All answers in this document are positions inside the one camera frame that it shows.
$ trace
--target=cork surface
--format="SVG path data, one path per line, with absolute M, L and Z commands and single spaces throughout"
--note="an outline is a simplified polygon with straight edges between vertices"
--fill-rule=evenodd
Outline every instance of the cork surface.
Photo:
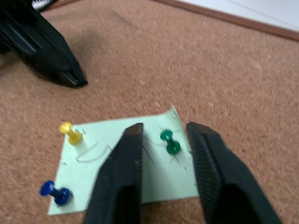
M 43 14 L 67 40 L 89 85 L 38 78 L 0 56 L 0 219 L 75 224 L 47 216 L 38 195 L 54 179 L 59 125 L 161 113 L 221 133 L 251 169 L 283 223 L 299 222 L 299 44 L 148 0 L 84 0 Z M 197 198 L 144 205 L 145 224 L 203 224 Z

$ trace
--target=yellow push pin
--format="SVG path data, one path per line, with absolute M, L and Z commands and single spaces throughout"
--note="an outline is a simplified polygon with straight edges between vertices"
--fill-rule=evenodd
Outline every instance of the yellow push pin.
M 71 145 L 76 145 L 82 140 L 82 135 L 78 131 L 74 132 L 71 127 L 70 122 L 64 122 L 60 126 L 60 132 L 69 136 L 68 141 Z

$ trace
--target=light green paper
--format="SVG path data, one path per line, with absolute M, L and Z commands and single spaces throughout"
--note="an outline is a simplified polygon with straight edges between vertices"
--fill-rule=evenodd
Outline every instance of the light green paper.
M 52 199 L 49 215 L 87 209 L 99 167 L 111 153 L 110 148 L 114 148 L 124 129 L 139 122 L 144 124 L 143 145 L 154 162 L 143 150 L 142 202 L 159 202 L 198 196 L 188 139 L 178 113 L 172 107 L 168 112 L 154 116 L 75 125 L 74 129 L 78 129 L 83 134 L 83 141 L 72 146 L 65 138 L 55 181 L 57 188 L 69 188 L 73 192 L 74 198 L 69 204 L 62 207 L 57 207 Z M 172 130 L 174 140 L 181 144 L 182 150 L 176 154 L 179 162 L 174 155 L 167 153 L 166 142 L 160 139 L 160 133 L 164 129 Z M 77 158 L 81 161 L 78 162 L 76 157 L 90 148 L 92 150 L 79 159 Z M 99 158 L 95 161 L 82 163 L 97 157 Z

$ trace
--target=push pin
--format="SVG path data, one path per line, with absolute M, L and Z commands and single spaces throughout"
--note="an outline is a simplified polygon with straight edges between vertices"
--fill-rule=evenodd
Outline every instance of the push pin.
M 72 198 L 73 194 L 67 188 L 56 189 L 53 181 L 47 181 L 41 187 L 40 195 L 45 197 L 51 195 L 55 198 L 57 205 L 65 205 Z
M 166 150 L 169 154 L 176 154 L 181 150 L 181 145 L 178 141 L 173 140 L 172 135 L 171 130 L 165 130 L 160 134 L 160 139 L 167 142 Z
M 68 141 L 71 145 L 76 145 L 82 140 L 82 135 L 78 131 L 74 132 L 71 127 L 70 122 L 64 122 L 60 126 L 60 132 L 69 136 Z

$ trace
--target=blue push pin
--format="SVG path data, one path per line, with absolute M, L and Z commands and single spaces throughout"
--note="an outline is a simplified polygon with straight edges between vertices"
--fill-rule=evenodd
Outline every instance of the blue push pin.
M 67 188 L 56 189 L 54 181 L 46 181 L 41 187 L 40 195 L 45 197 L 51 195 L 55 198 L 55 203 L 58 205 L 65 205 L 72 198 L 72 192 Z

